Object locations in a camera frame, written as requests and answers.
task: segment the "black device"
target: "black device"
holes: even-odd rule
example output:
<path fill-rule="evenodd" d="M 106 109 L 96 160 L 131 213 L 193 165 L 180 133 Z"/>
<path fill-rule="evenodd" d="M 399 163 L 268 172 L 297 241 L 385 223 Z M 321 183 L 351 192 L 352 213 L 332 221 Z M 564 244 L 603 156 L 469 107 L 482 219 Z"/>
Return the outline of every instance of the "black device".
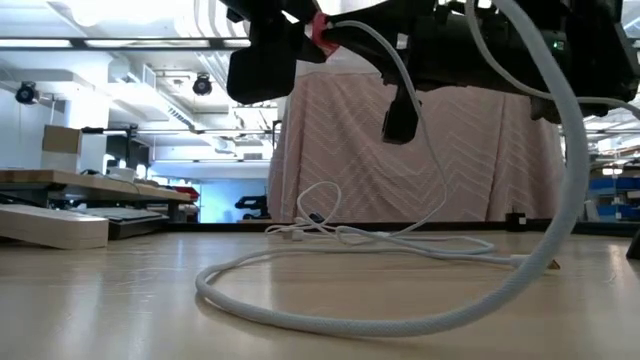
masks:
<path fill-rule="evenodd" d="M 227 90 L 234 100 L 252 103 L 286 96 L 293 90 L 297 60 L 327 60 L 322 49 L 304 33 L 305 25 L 319 11 L 313 0 L 221 1 L 229 8 L 230 20 L 251 22 L 251 46 L 231 56 Z M 635 97 L 640 66 L 620 24 L 622 0 L 570 0 L 568 4 L 561 0 L 515 1 L 540 29 L 577 96 L 625 102 Z M 299 22 L 289 22 L 282 11 Z M 392 44 L 397 43 L 399 34 L 407 35 L 407 48 L 398 53 L 418 90 L 475 86 L 520 94 L 485 62 L 464 16 L 464 4 L 455 1 L 388 0 L 326 20 L 364 22 Z M 509 20 L 495 7 L 477 8 L 476 16 L 496 60 L 522 83 L 548 91 Z M 395 144 L 411 141 L 418 126 L 417 114 L 396 65 L 382 46 L 356 28 L 325 29 L 322 39 L 364 57 L 382 73 L 386 84 L 402 85 L 385 118 L 383 140 Z M 532 119 L 560 122 L 553 102 L 535 97 L 531 102 Z M 610 108 L 583 105 L 582 110 L 585 115 L 603 116 Z"/>
<path fill-rule="evenodd" d="M 271 219 L 269 215 L 269 207 L 267 205 L 267 196 L 243 196 L 236 203 L 236 209 L 249 209 L 260 210 L 260 215 L 255 216 L 251 214 L 244 215 L 244 220 L 268 220 Z"/>
<path fill-rule="evenodd" d="M 35 105 L 40 101 L 40 92 L 33 81 L 23 81 L 16 92 L 16 101 L 23 105 Z"/>
<path fill-rule="evenodd" d="M 211 94 L 213 86 L 209 74 L 198 74 L 198 78 L 193 83 L 193 92 L 198 96 L 206 96 Z"/>

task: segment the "fluorescent light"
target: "fluorescent light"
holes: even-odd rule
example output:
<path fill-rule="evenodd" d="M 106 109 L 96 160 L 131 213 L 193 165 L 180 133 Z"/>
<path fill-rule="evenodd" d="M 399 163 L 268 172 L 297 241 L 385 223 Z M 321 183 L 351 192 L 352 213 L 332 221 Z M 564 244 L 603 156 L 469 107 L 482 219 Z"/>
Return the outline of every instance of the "fluorescent light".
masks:
<path fill-rule="evenodd" d="M 191 134 L 189 130 L 138 130 L 139 135 L 183 135 Z"/>
<path fill-rule="evenodd" d="M 199 163 L 215 164 L 215 163 L 234 163 L 238 162 L 236 159 L 212 159 L 212 160 L 199 160 Z"/>
<path fill-rule="evenodd" d="M 602 169 L 602 175 L 611 176 L 613 174 L 615 175 L 622 174 L 622 169 Z"/>
<path fill-rule="evenodd" d="M 228 47 L 249 47 L 249 46 L 251 46 L 251 41 L 249 41 L 249 39 L 223 40 L 222 43 L 224 44 L 224 46 L 228 46 Z"/>
<path fill-rule="evenodd" d="M 270 130 L 204 130 L 204 133 L 207 135 L 217 135 L 217 136 L 240 136 L 240 135 L 256 135 L 256 134 L 266 134 L 270 132 Z"/>
<path fill-rule="evenodd" d="M 189 39 L 140 39 L 135 41 L 130 40 L 87 40 L 87 45 L 90 47 L 121 47 L 123 49 L 139 49 L 146 47 L 154 48 L 181 48 L 181 47 L 200 47 L 203 49 L 209 48 L 209 42 L 207 40 L 189 40 Z"/>
<path fill-rule="evenodd" d="M 213 3 L 214 11 L 215 11 L 216 3 L 219 3 L 219 1 L 215 1 Z M 199 5 L 198 6 L 198 23 L 197 23 L 198 28 L 202 32 L 202 35 L 206 37 L 216 37 L 217 35 L 213 32 L 213 28 L 211 27 L 211 18 L 209 17 L 210 2 L 200 1 L 198 5 Z"/>
<path fill-rule="evenodd" d="M 104 135 L 127 135 L 127 132 L 124 130 L 105 130 L 102 132 Z"/>
<path fill-rule="evenodd" d="M 227 6 L 223 4 L 222 1 L 214 1 L 214 6 L 215 6 L 215 12 L 214 12 L 215 17 L 213 19 L 213 23 L 214 23 L 214 26 L 216 27 L 215 30 L 218 30 L 218 33 L 222 37 L 231 36 L 231 32 L 229 32 L 229 28 L 227 28 L 227 25 L 229 23 L 229 20 L 227 20 L 227 10 L 228 10 Z"/>
<path fill-rule="evenodd" d="M 69 40 L 56 39 L 3 39 L 0 47 L 71 47 Z"/>
<path fill-rule="evenodd" d="M 156 160 L 154 164 L 186 164 L 192 163 L 193 160 Z"/>
<path fill-rule="evenodd" d="M 178 0 L 60 0 L 65 2 L 80 25 L 89 27 L 102 21 L 124 20 L 148 24 L 175 15 L 182 1 Z"/>

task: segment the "wooden table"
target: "wooden table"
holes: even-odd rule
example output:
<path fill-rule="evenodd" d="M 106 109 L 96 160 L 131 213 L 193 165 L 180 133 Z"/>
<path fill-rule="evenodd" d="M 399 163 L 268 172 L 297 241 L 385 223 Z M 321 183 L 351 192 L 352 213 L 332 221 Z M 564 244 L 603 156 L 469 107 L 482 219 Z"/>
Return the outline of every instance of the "wooden table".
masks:
<path fill-rule="evenodd" d="M 475 233 L 526 253 L 538 233 Z M 520 297 L 472 325 L 408 339 L 344 339 L 258 325 L 195 295 L 204 267 L 295 246 L 259 234 L 172 233 L 60 252 L 0 246 L 3 359 L 637 359 L 640 264 L 629 240 L 574 236 Z M 495 289 L 509 269 L 410 255 L 304 255 L 257 261 L 216 286 L 308 315 L 406 319 Z"/>
<path fill-rule="evenodd" d="M 50 200 L 168 204 L 171 218 L 179 204 L 191 203 L 188 194 L 173 190 L 55 170 L 0 170 L 0 192 L 44 206 Z"/>

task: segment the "pink cloth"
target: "pink cloth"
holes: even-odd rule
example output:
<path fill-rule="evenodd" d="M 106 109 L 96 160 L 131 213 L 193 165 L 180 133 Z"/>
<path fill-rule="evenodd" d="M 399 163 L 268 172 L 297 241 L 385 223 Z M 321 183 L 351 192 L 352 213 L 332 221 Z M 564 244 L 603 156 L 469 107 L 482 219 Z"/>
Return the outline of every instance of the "pink cloth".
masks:
<path fill-rule="evenodd" d="M 423 126 L 407 145 L 381 141 L 394 95 L 372 74 L 298 78 L 271 165 L 275 221 L 292 222 L 297 196 L 319 181 L 342 188 L 335 222 L 413 222 L 441 203 L 444 185 Z M 558 128 L 530 120 L 528 98 L 454 87 L 419 96 L 449 187 L 432 221 L 501 221 L 512 207 L 552 217 L 563 169 Z M 335 197 L 318 188 L 303 207 L 327 216 Z"/>

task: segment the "window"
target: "window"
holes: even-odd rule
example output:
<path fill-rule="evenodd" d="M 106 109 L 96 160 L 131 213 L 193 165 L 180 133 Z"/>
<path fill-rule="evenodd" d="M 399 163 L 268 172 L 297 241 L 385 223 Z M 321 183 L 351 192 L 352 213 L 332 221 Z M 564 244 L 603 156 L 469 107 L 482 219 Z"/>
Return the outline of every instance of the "window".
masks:
<path fill-rule="evenodd" d="M 109 162 L 109 160 L 115 160 L 116 158 L 109 155 L 109 154 L 105 154 L 102 157 L 102 173 L 103 174 L 107 174 L 107 163 Z"/>

